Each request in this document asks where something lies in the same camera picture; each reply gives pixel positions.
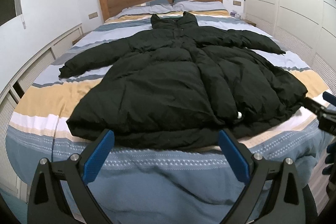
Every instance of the bed sheet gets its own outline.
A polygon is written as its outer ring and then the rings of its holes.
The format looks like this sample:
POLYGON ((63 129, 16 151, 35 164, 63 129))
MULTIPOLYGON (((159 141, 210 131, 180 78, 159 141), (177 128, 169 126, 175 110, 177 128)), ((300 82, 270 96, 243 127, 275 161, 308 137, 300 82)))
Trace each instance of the bed sheet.
MULTIPOLYGON (((182 13, 169 12, 159 16, 182 16, 182 13)), ((192 13, 200 26, 251 30, 271 37, 230 17, 226 10, 192 13)), ((151 29, 150 17, 148 14, 123 15, 107 20, 48 66, 29 87, 13 113, 6 137, 8 157, 24 182, 31 183, 42 157, 51 161, 65 160, 71 154, 83 151, 88 141, 72 136, 66 120, 78 101, 101 81, 110 66, 62 80, 58 78, 58 69, 87 48, 151 29)), ((282 45, 280 47, 286 54, 256 52, 294 74, 306 85, 308 96, 334 109, 322 98, 322 93, 330 90, 320 76, 296 54, 282 45)), ((270 160, 291 157, 302 186, 305 186, 331 138, 318 129, 318 121, 312 113, 300 108, 279 126, 239 141, 252 153, 261 153, 270 160)), ((72 211, 78 214, 70 190, 66 184, 63 186, 72 211)), ((115 147, 89 188, 114 223, 214 224, 229 211, 243 184, 236 180, 217 146, 190 152, 115 147)), ((251 218, 260 212, 268 189, 269 184, 266 184, 251 218)))

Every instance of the screw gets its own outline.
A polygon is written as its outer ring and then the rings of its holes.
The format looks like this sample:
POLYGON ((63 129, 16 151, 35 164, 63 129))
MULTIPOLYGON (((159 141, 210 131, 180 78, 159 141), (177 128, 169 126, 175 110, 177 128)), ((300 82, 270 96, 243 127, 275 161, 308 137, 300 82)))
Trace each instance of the screw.
POLYGON ((40 164, 41 165, 45 165, 46 163, 47 163, 47 159, 46 158, 42 158, 41 160, 40 160, 40 164))
POLYGON ((73 160, 73 161, 76 161, 76 160, 79 159, 79 155, 78 155, 78 154, 72 154, 72 155, 70 156, 70 159, 73 160))
POLYGON ((286 159, 285 159, 285 162, 286 162, 287 164, 293 164, 293 160, 292 160, 291 158, 286 158, 286 159))
POLYGON ((261 159, 263 158, 262 154, 260 154, 260 153, 255 153, 255 154, 253 155, 253 157, 254 157, 256 160, 261 160, 261 159))

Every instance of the jacket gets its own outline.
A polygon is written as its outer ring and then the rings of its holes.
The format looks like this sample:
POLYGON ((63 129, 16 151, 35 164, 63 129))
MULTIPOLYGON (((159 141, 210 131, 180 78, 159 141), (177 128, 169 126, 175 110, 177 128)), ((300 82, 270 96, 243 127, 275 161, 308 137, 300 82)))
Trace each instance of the jacket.
POLYGON ((216 145, 222 128, 254 136, 302 106, 306 87, 251 50, 283 54, 270 38, 200 27, 187 12, 151 23, 153 30, 88 49, 60 69, 70 77, 113 64, 68 119, 72 135, 94 140, 109 128, 118 145, 191 149, 216 145))

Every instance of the jacket's right sleeve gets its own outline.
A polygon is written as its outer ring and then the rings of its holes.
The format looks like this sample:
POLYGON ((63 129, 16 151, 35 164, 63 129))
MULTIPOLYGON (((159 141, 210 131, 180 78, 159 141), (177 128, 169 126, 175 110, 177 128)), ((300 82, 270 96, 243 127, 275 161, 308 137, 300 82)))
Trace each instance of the jacket's right sleeve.
POLYGON ((81 75, 87 70, 98 69, 112 65, 119 58, 131 52, 127 38, 104 43, 87 49, 65 62, 59 69, 60 78, 81 75))

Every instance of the blue gripper pad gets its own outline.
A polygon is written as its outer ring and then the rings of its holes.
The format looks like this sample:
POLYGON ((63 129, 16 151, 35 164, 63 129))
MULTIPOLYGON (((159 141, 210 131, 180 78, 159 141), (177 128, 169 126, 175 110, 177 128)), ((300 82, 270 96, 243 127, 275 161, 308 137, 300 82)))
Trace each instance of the blue gripper pad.
POLYGON ((237 180, 248 184, 250 182, 249 165, 223 130, 219 131, 218 145, 230 164, 237 180))
POLYGON ((83 166, 82 180, 85 185, 96 179, 113 146, 114 133, 109 130, 83 166))
POLYGON ((329 92, 323 92, 323 100, 331 103, 332 105, 336 106, 336 97, 329 92))

